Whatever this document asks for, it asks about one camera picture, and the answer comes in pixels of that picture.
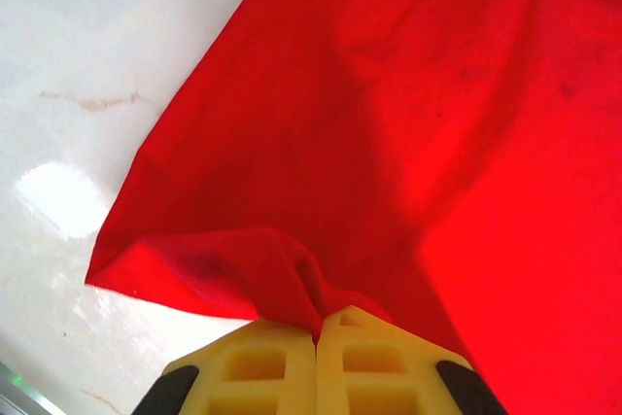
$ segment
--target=white surface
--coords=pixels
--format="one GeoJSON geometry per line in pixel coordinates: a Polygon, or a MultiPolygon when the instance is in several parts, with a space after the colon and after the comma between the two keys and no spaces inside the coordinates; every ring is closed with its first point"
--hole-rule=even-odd
{"type": "Polygon", "coordinates": [[[83,286],[158,115],[241,0],[0,0],[0,360],[69,415],[131,412],[237,328],[83,286]]]}

